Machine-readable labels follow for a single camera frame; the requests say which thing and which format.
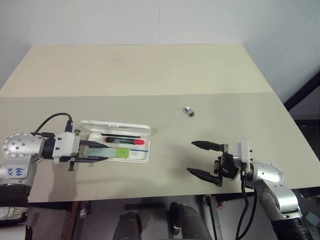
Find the table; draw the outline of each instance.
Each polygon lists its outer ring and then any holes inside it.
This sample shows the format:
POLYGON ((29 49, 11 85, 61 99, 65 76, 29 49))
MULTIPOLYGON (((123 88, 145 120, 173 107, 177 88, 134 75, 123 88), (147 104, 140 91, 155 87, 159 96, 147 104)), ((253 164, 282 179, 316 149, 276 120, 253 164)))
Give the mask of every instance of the table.
MULTIPOLYGON (((320 185, 317 157, 242 45, 34 45, 0 98, 0 139, 57 112, 72 115, 83 139, 80 120, 152 127, 147 163, 76 163, 68 172, 69 163, 43 160, 30 202, 240 192, 239 178, 217 187, 186 170, 213 173, 219 156, 196 140, 248 139, 254 160, 278 166, 290 188, 320 185)), ((64 126, 61 117, 43 131, 64 126)))

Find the red marker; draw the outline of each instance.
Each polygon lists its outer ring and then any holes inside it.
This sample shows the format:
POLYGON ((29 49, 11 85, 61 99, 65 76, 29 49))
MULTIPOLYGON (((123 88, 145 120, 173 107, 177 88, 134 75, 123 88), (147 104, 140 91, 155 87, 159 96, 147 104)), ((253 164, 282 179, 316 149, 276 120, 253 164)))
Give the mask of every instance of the red marker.
POLYGON ((144 140, 141 139, 130 139, 130 138, 120 138, 120 137, 106 137, 105 141, 112 144, 132 144, 132 145, 143 145, 144 140))

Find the small metal object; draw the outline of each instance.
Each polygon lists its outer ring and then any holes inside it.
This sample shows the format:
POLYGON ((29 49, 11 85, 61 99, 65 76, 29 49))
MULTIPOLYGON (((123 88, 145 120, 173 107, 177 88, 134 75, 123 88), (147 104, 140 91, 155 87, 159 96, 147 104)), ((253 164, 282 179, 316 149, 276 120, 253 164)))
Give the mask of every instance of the small metal object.
POLYGON ((195 115, 194 111, 189 106, 186 106, 184 111, 189 117, 193 117, 195 115))

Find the black cable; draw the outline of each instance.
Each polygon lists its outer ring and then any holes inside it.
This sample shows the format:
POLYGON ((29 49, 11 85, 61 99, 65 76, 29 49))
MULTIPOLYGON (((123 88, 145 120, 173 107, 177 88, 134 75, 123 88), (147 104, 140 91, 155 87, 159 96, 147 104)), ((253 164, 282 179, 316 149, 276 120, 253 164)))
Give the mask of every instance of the black cable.
POLYGON ((245 201, 245 205, 244 205, 244 208, 242 210, 242 214, 240 216, 238 227, 236 228, 235 240, 240 240, 239 233, 240 233, 241 224, 242 224, 244 216, 246 215, 246 212, 247 212, 248 207, 249 207, 249 200, 248 200, 248 197, 247 197, 247 194, 246 194, 246 181, 245 180, 241 181, 241 191, 242 191, 242 195, 243 195, 243 198, 244 198, 244 201, 245 201))
POLYGON ((59 112, 59 113, 53 114, 50 117, 48 117, 46 120, 44 120, 43 123, 41 123, 41 125, 33 132, 33 135, 37 134, 47 122, 49 122, 51 119, 57 116, 68 116, 69 121, 72 121, 71 115, 66 112, 59 112))
POLYGON ((257 190, 254 189, 254 200, 253 200, 253 206, 252 206, 250 220, 249 220, 248 225, 246 226, 245 230, 243 231, 243 233, 239 236, 239 238, 238 238, 239 240, 242 239, 247 234, 249 228, 251 227, 252 221, 254 220, 256 208, 257 208, 257 199, 258 199, 257 190))

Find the white wall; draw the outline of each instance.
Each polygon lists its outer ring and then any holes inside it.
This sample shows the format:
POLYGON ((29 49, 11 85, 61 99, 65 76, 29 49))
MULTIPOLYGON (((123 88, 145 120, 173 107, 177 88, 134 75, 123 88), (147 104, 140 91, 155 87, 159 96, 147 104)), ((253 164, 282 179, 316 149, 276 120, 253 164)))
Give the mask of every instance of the white wall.
POLYGON ((0 0, 0 87, 32 44, 242 43, 284 102, 320 66, 320 0, 0 0))

